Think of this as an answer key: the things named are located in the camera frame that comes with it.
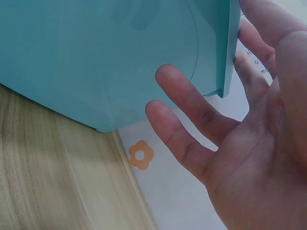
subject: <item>palm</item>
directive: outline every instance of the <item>palm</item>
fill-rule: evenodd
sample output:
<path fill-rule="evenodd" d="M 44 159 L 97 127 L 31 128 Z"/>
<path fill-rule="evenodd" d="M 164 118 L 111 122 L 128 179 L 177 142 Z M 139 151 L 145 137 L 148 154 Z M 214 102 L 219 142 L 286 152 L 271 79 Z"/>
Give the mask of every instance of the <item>palm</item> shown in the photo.
<path fill-rule="evenodd" d="M 217 159 L 207 169 L 210 198 L 231 229 L 291 229 L 293 222 L 304 221 L 306 176 L 291 157 L 295 144 L 286 120 L 280 123 L 283 132 L 273 137 L 268 126 L 278 120 L 268 116 L 275 112 L 273 105 L 264 95 L 225 137 Z"/>
<path fill-rule="evenodd" d="M 307 26 L 269 0 L 239 1 L 261 34 L 242 21 L 239 39 L 273 78 L 269 86 L 248 57 L 237 54 L 235 68 L 250 106 L 245 119 L 218 113 L 171 65 L 157 71 L 157 82 L 219 149 L 202 146 L 159 101 L 150 102 L 146 113 L 176 159 L 206 186 L 227 227 L 301 228 L 307 213 Z"/>

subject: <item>wooden table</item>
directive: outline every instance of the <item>wooden table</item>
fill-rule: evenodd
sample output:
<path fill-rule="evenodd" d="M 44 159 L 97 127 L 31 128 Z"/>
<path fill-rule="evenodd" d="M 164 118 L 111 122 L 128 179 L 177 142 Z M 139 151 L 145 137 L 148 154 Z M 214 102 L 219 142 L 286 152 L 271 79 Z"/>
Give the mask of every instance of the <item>wooden table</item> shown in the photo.
<path fill-rule="evenodd" d="M 0 86 L 1 230 L 148 230 L 117 132 L 101 134 Z"/>

